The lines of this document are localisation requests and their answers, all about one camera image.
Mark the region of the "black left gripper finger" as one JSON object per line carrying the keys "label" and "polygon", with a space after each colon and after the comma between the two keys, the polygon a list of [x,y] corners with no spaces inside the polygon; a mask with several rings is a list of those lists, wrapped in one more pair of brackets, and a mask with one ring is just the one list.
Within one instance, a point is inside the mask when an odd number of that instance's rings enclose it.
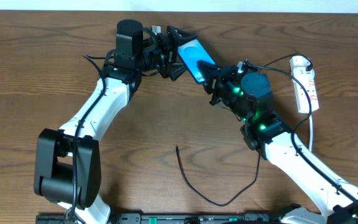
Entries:
{"label": "black left gripper finger", "polygon": [[170,42],[176,47],[180,47],[198,38],[195,33],[181,30],[174,26],[167,26],[167,33]]}
{"label": "black left gripper finger", "polygon": [[172,63],[169,66],[169,78],[171,81],[176,81],[186,71],[184,63]]}

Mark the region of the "blue Galaxy smartphone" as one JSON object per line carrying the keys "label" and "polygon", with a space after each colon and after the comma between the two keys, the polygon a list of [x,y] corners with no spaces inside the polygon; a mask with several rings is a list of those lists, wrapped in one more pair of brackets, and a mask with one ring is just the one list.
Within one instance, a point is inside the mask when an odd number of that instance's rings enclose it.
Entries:
{"label": "blue Galaxy smartphone", "polygon": [[204,76],[198,68],[198,61],[215,64],[198,39],[189,41],[178,48],[178,55],[187,67],[189,73],[197,84],[205,82]]}

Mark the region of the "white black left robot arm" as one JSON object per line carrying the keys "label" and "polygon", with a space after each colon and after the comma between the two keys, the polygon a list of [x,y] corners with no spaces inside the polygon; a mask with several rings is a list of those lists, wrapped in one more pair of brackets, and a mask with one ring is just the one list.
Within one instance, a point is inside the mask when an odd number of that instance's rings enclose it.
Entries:
{"label": "white black left robot arm", "polygon": [[179,48],[196,34],[168,26],[117,23],[116,48],[97,67],[94,92],[59,129],[44,129],[37,140],[34,192],[65,209],[60,216],[38,216],[37,223],[107,223],[111,208],[99,195],[99,144],[114,117],[138,90],[143,77],[160,74],[176,80],[186,70]]}

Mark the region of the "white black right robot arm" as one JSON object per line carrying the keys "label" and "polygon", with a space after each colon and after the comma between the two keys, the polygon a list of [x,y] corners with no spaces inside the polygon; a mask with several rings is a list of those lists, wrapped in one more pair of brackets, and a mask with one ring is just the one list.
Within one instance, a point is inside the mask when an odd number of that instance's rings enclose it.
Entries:
{"label": "white black right robot arm", "polygon": [[327,223],[358,219],[358,187],[319,160],[273,109],[266,75],[249,63],[241,67],[197,63],[211,105],[223,102],[244,122],[241,132],[251,150],[284,171],[317,206]]}

